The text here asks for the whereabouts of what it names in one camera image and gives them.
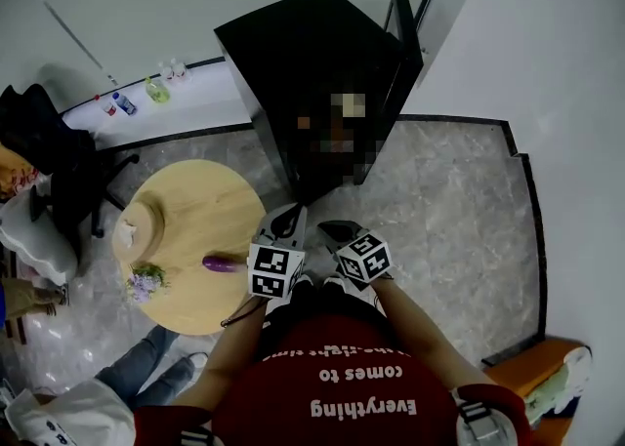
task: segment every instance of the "person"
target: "person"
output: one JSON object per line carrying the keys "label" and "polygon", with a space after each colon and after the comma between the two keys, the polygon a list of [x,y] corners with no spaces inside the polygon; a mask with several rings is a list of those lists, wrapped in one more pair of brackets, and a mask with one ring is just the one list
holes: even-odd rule
{"label": "person", "polygon": [[[133,410],[168,404],[206,363],[204,352],[183,357],[140,391],[177,337],[177,333],[156,326],[92,380],[60,396],[23,391],[5,410],[13,434],[17,440],[37,446],[132,445]],[[8,442],[9,431],[3,433]]]}
{"label": "person", "polygon": [[247,299],[191,388],[136,409],[135,444],[477,445],[496,434],[505,441],[489,444],[528,445],[522,400],[390,276],[370,286],[386,315],[340,277],[317,291],[303,275],[267,317],[265,301]]}
{"label": "person", "polygon": [[30,281],[17,278],[0,279],[0,321],[17,319],[27,314],[55,315],[56,305],[65,305],[61,289],[36,288]]}

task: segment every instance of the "marble floor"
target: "marble floor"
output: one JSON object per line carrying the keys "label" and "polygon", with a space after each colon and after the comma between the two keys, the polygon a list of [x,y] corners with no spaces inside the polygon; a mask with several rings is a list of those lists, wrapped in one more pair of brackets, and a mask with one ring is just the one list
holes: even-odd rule
{"label": "marble floor", "polygon": [[[190,158],[232,167],[268,209],[288,201],[254,131],[133,151],[141,156],[139,165],[109,187],[124,201],[157,170]],[[70,283],[71,306],[54,318],[28,316],[26,346],[0,336],[5,366],[10,375],[22,376],[23,385],[63,392],[120,357],[153,326],[127,303],[107,239],[119,212],[103,203],[102,215],[102,240],[88,237],[84,223],[84,258]],[[398,284],[470,361],[536,332],[531,206],[521,161],[508,155],[499,127],[397,122],[364,185],[339,187],[309,208],[307,268],[319,276],[333,270],[314,228],[328,219],[378,230],[390,244]],[[156,374],[184,354],[210,350],[217,338],[179,337]]]}

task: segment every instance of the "cable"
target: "cable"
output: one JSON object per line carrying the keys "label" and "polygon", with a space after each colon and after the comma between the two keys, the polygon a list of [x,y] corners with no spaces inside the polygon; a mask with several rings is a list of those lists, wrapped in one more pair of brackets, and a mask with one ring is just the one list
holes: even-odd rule
{"label": "cable", "polygon": [[222,326],[222,328],[226,328],[228,325],[231,325],[232,323],[236,323],[237,321],[240,321],[243,318],[246,318],[247,316],[249,316],[252,312],[257,311],[258,309],[260,309],[263,305],[266,305],[270,300],[269,299],[264,299],[261,302],[258,303],[258,305],[256,305],[256,307],[254,307],[252,310],[249,310],[248,312],[245,312],[244,314],[241,314],[240,316],[237,317],[233,317],[235,314],[237,314],[240,310],[242,310],[246,305],[248,305],[250,302],[252,302],[255,299],[260,299],[260,297],[250,297],[245,304],[243,304],[240,308],[238,308],[235,312],[232,313],[232,315],[226,319],[224,319],[224,321],[222,321],[220,323],[220,325]]}

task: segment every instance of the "white cloth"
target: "white cloth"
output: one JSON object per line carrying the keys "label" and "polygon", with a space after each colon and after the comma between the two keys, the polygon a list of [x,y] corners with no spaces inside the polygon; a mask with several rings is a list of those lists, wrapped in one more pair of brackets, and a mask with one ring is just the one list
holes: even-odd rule
{"label": "white cloth", "polygon": [[37,446],[132,446],[135,442],[132,412],[110,387],[95,379],[44,406],[25,390],[5,415],[20,440]]}

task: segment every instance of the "chair leg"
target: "chair leg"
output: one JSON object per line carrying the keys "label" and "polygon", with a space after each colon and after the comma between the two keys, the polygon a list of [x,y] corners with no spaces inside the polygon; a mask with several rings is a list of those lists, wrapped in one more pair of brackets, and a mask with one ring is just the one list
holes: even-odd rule
{"label": "chair leg", "polygon": [[135,163],[135,164],[139,163],[139,155],[133,154],[131,156],[128,156],[128,158],[125,158],[120,163],[115,165],[112,169],[110,169],[110,172],[108,172],[108,174],[104,176],[104,187],[109,185],[111,181],[115,179],[119,175],[119,173],[126,168],[126,166],[129,163]]}
{"label": "chair leg", "polygon": [[104,238],[104,230],[100,227],[100,201],[91,211],[91,234],[97,238]]}
{"label": "chair leg", "polygon": [[103,198],[120,212],[123,212],[124,209],[126,208],[125,205],[123,205],[117,198],[115,198],[107,190],[104,190]]}

